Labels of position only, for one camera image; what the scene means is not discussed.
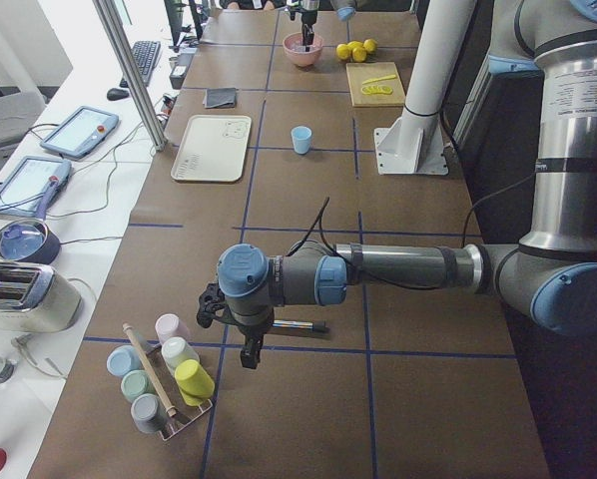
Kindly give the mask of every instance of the white table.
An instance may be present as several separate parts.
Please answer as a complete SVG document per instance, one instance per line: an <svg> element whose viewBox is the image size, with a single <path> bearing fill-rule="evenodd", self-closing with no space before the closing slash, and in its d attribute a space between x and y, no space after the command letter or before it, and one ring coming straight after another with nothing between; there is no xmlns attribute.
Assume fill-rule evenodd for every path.
<svg viewBox="0 0 597 479"><path fill-rule="evenodd" d="M108 89L118 85L121 70L107 38L104 42L99 37L96 48L96 62L73 62L74 71L37 121L37 124L60 123L82 105L116 113L121 119L117 129L99 148L84 160L73 162L75 171L98 163L83 173L73 175L65 191L48 211L48 226L61 241L121 237L154 154L148 134L141 128L132 143L117 150L118 168L112 176L109 205L96 213L52 218L73 211L95 209L104 204L106 181L115 162L112 155L103 160L102 157L140 123L132 99L117 102L106 99ZM167 45L164 45L160 65L148 89L155 104L164 93L173 93L168 79L169 55ZM38 143L35 136L28 135L1 171L0 181L24 156L48 156ZM13 220L16 218L0 216L0 228ZM36 334L28 343L32 355L44 369L52 372L44 361L48 357L64 374L69 373L97 302L95 294L98 296L103 288L119 243L119 239L114 239L66 244L53 261L52 266L59 274L85 281L92 291L83 283L74 282L82 295L76 323L64 331ZM17 362L13 376L0 384L0 447L8 453L0 478L27 476L64 385L63 379L43 375L19 356L11 345L11 339L21 334L0 329L0 355Z"/></svg>

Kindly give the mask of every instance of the gray chair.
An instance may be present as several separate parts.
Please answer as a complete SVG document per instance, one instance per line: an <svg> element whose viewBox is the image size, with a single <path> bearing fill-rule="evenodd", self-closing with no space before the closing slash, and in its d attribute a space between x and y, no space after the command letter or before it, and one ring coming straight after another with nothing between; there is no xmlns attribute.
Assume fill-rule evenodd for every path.
<svg viewBox="0 0 597 479"><path fill-rule="evenodd" d="M46 108L38 92L22 92L0 97L0 163L23 140Z"/></svg>

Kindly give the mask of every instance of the blue tablet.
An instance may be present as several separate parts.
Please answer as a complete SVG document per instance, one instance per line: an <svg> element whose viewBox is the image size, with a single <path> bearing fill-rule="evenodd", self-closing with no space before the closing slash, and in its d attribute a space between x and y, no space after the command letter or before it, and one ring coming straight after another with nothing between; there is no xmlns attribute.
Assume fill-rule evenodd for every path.
<svg viewBox="0 0 597 479"><path fill-rule="evenodd" d="M72 163L62 158L24 157L0 186L0 213L34 217L41 198L56 177L58 193L68 182Z"/></svg>
<svg viewBox="0 0 597 479"><path fill-rule="evenodd" d="M119 123L119 116L81 107L41 142L49 152L80 159L103 142Z"/></svg>

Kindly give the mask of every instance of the black keyboard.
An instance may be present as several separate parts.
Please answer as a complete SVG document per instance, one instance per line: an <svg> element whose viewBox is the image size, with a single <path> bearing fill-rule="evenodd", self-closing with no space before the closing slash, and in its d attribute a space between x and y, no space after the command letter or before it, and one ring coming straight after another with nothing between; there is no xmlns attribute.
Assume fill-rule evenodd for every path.
<svg viewBox="0 0 597 479"><path fill-rule="evenodd" d="M132 55L135 57L139 73L143 79L144 85L150 83L152 71L159 62L159 53L161 52L161 42L152 42L149 40L140 40L132 46ZM128 82L125 78L121 79L119 86L128 88Z"/></svg>

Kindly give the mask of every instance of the lemon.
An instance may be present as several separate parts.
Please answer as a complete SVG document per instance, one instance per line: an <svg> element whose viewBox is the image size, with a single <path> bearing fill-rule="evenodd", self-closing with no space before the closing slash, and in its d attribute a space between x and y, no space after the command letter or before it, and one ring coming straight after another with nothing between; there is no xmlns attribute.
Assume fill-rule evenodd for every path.
<svg viewBox="0 0 597 479"><path fill-rule="evenodd" d="M376 50L378 49L378 44L373 38L368 38L367 40L362 42L362 46L365 50L367 50L367 53L369 55L373 55L374 53L376 53Z"/></svg>
<svg viewBox="0 0 597 479"><path fill-rule="evenodd" d="M367 60L367 50L362 47L356 47L351 51L351 58L356 63L362 63Z"/></svg>
<svg viewBox="0 0 597 479"><path fill-rule="evenodd" d="M347 44L341 43L336 46L336 56L343 61L349 60L349 57L351 57L351 49Z"/></svg>
<svg viewBox="0 0 597 479"><path fill-rule="evenodd" d="M354 40L353 42L349 42L347 46L349 47L349 50L353 52L354 48L362 47L362 42Z"/></svg>

